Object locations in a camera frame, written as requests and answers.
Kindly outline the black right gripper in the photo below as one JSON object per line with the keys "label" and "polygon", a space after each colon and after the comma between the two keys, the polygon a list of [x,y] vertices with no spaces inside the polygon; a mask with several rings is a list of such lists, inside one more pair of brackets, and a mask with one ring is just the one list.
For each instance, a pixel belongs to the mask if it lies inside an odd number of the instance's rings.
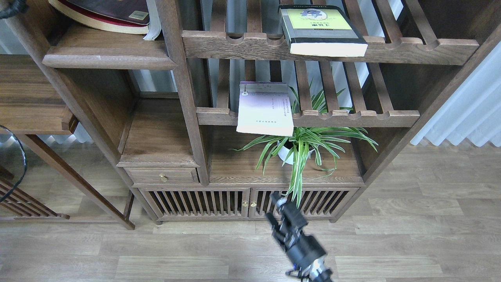
{"label": "black right gripper", "polygon": [[[279,224],[272,212],[265,214],[272,229],[272,237],[276,239],[286,252],[288,259],[293,263],[293,270],[299,275],[321,275],[328,272],[324,265],[327,252],[312,235],[304,235],[302,229],[308,224],[296,205],[281,197],[279,192],[271,195],[272,203],[281,214]],[[286,235],[291,241],[286,243]]]}

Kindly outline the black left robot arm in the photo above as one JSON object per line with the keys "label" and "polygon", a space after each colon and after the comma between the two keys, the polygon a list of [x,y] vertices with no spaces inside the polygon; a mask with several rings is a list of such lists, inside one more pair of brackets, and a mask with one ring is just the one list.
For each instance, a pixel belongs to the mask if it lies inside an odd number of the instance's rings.
{"label": "black left robot arm", "polygon": [[26,0],[14,0],[9,2],[7,7],[0,11],[0,19],[11,18],[19,13],[25,13],[29,6]]}

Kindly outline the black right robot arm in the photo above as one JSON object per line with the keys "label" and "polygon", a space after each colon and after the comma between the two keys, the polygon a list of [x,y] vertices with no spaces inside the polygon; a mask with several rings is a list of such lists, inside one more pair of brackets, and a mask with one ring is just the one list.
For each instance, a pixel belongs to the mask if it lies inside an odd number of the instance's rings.
{"label": "black right robot arm", "polygon": [[272,193],[270,200],[281,213],[281,223],[272,212],[265,215],[272,225],[272,237],[293,264],[286,275],[309,282],[330,282],[332,271],[324,265],[327,252],[315,237],[304,234],[303,227],[308,222],[299,209],[279,192]]}

